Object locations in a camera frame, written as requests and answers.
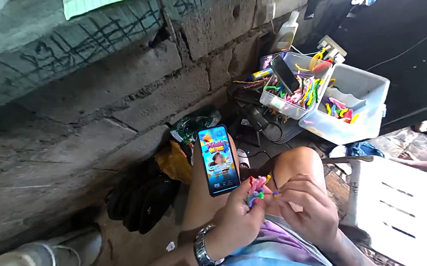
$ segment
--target black smartphone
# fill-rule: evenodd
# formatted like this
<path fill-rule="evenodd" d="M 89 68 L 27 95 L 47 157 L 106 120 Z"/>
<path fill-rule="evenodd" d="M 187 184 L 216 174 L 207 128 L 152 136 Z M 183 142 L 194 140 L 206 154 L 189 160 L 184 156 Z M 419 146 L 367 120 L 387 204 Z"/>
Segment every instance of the black smartphone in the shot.
<path fill-rule="evenodd" d="M 284 62 L 281 55 L 276 56 L 271 61 L 271 68 L 276 73 L 277 79 L 284 84 L 288 93 L 292 94 L 299 87 L 299 81 L 287 66 L 287 63 Z"/>
<path fill-rule="evenodd" d="M 210 196 L 231 192 L 240 185 L 227 128 L 218 125 L 200 130 L 197 139 L 202 150 Z"/>

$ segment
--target concrete block wall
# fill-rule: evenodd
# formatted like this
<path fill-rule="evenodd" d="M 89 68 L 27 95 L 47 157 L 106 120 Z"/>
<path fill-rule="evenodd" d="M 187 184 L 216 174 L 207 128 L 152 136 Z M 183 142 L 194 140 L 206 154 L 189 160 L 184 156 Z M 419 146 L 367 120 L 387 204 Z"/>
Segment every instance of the concrete block wall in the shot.
<path fill-rule="evenodd" d="M 286 14 L 305 1 L 276 2 Z M 0 253 L 101 202 L 169 139 L 169 124 L 226 103 L 272 29 L 271 3 L 216 1 L 172 21 L 176 42 L 131 44 L 0 107 Z"/>

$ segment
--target clear plastic bin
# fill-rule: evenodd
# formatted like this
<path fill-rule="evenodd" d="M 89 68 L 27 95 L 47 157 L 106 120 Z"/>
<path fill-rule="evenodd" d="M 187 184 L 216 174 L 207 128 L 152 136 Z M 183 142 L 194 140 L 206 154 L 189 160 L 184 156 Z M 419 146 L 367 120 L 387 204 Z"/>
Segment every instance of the clear plastic bin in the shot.
<path fill-rule="evenodd" d="M 325 113 L 325 107 L 311 110 L 299 121 L 299 126 L 338 145 L 343 145 L 379 135 L 381 120 L 385 114 L 384 101 L 387 97 L 390 81 L 382 76 L 351 67 L 336 64 L 331 79 L 340 92 L 352 94 L 364 100 L 366 105 L 353 110 L 359 117 L 353 124 L 343 122 Z"/>
<path fill-rule="evenodd" d="M 297 72 L 298 69 L 295 66 L 295 64 L 298 64 L 301 68 L 308 69 L 310 65 L 310 61 L 312 60 L 312 57 L 307 55 L 301 55 L 295 52 L 288 52 L 286 56 L 284 57 L 284 62 L 286 62 L 289 69 L 291 69 L 293 72 Z M 320 64 L 323 62 L 322 60 L 318 60 L 317 64 Z M 318 78 L 321 78 L 324 80 L 322 85 L 318 86 L 318 102 L 322 100 L 323 94 L 325 93 L 326 84 L 330 81 L 330 76 L 332 73 L 332 68 L 327 68 L 323 70 L 322 72 L 316 73 L 315 75 Z M 272 76 L 272 78 L 268 81 L 266 86 L 270 86 L 270 83 L 274 80 L 275 75 Z M 312 106 L 309 109 L 302 108 L 298 105 L 292 104 L 290 102 L 287 102 L 280 97 L 275 96 L 272 93 L 269 93 L 265 90 L 263 90 L 263 93 L 261 94 L 261 98 L 259 100 L 262 104 L 265 106 L 268 106 L 282 114 L 285 114 L 286 116 L 289 116 L 292 119 L 299 120 L 301 117 L 303 117 L 308 112 L 317 109 L 318 104 L 313 103 Z"/>

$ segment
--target man's right hand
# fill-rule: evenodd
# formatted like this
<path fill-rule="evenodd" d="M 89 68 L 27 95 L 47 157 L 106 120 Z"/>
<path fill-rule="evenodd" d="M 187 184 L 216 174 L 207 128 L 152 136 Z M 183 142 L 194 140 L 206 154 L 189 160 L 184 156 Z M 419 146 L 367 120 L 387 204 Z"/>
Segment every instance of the man's right hand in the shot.
<path fill-rule="evenodd" d="M 282 216 L 295 232 L 321 249 L 330 250 L 340 241 L 335 203 L 317 186 L 310 175 L 290 178 L 276 198 Z M 295 212 L 289 202 L 302 206 Z"/>

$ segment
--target silver watch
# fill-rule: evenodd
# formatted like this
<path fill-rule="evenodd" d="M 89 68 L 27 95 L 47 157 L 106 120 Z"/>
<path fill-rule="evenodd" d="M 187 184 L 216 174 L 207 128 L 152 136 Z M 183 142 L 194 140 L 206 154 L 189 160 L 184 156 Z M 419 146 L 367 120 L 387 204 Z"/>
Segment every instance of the silver watch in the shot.
<path fill-rule="evenodd" d="M 195 259 L 199 266 L 214 266 L 223 262 L 224 259 L 212 260 L 207 251 L 205 250 L 205 234 L 214 228 L 215 225 L 209 224 L 204 226 L 195 237 L 195 245 L 193 245 L 193 252 L 195 254 Z"/>

